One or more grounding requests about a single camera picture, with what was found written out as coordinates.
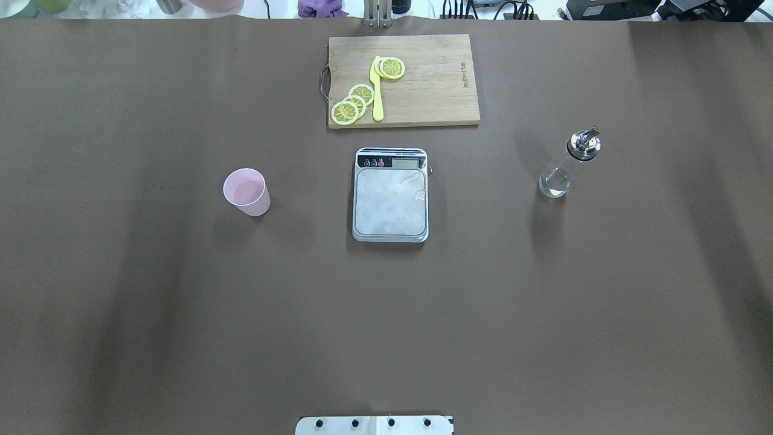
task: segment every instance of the pink plastic cup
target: pink plastic cup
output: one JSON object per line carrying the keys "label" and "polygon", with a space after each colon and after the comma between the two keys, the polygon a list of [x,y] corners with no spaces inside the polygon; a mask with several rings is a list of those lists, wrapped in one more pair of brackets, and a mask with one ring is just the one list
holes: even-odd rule
{"label": "pink plastic cup", "polygon": [[244,0],[191,0],[196,6],[209,12],[225,12],[240,6]]}
{"label": "pink plastic cup", "polygon": [[250,216],[260,216],[271,206],[266,180],[251,168],[233,171],[223,183],[223,196],[234,207]]}

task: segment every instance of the wooden cutting board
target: wooden cutting board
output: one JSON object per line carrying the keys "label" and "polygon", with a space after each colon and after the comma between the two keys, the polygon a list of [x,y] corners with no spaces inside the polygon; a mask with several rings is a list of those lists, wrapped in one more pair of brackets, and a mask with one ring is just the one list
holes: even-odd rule
{"label": "wooden cutting board", "polygon": [[[399,57],[405,63],[402,78],[381,79],[384,119],[374,121],[370,105],[354,124],[334,123],[330,109],[352,86],[373,86],[369,70],[376,55]],[[330,128],[480,124],[470,35],[333,37],[329,65]]]}

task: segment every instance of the purple cloth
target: purple cloth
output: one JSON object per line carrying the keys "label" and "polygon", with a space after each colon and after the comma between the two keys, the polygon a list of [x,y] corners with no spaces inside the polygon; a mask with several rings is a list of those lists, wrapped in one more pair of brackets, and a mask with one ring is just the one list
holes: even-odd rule
{"label": "purple cloth", "polygon": [[298,16],[301,18],[335,18],[347,16],[341,10],[342,0],[298,0]]}

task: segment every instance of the yellow plastic knife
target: yellow plastic knife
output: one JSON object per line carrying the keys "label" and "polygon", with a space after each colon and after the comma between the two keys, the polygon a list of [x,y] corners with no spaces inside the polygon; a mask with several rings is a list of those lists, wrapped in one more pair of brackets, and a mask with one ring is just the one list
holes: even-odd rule
{"label": "yellow plastic knife", "polygon": [[381,76],[376,72],[376,65],[381,56],[376,56],[370,64],[370,81],[373,82],[373,120],[384,119],[384,106],[381,102]]}

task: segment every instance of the digital kitchen scale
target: digital kitchen scale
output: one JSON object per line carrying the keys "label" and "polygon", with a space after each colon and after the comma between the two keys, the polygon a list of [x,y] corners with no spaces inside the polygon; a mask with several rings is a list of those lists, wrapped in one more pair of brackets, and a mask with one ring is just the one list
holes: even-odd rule
{"label": "digital kitchen scale", "polygon": [[354,159],[352,235],[359,241],[421,243],[429,235],[427,153],[362,148]]}

